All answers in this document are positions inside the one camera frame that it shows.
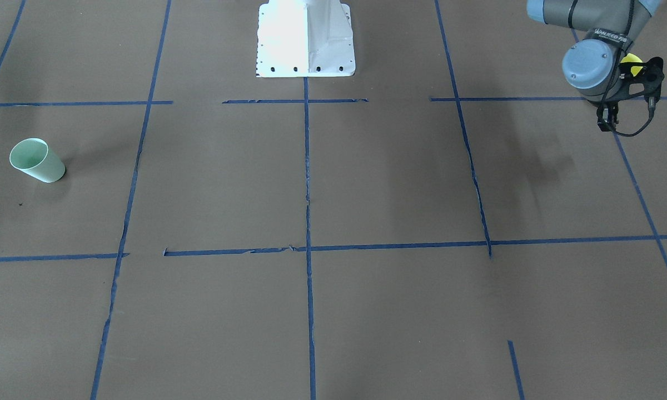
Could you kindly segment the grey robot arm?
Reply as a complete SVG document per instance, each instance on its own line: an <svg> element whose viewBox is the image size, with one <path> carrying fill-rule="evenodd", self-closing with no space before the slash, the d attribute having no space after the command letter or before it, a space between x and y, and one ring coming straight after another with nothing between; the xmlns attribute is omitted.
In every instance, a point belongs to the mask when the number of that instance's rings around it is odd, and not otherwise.
<svg viewBox="0 0 667 400"><path fill-rule="evenodd" d="M527 1L534 21L574 29L585 36L561 63L567 83L587 101L620 102L629 98L621 66L639 33L656 14L659 1Z"/></svg>

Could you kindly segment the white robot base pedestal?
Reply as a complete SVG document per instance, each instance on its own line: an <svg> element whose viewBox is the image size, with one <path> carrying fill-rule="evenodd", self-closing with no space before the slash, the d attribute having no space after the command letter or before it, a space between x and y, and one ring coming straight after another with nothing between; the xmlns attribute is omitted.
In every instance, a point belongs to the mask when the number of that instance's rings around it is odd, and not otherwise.
<svg viewBox="0 0 667 400"><path fill-rule="evenodd" d="M340 1L260 5L256 76L349 77L356 71L351 8Z"/></svg>

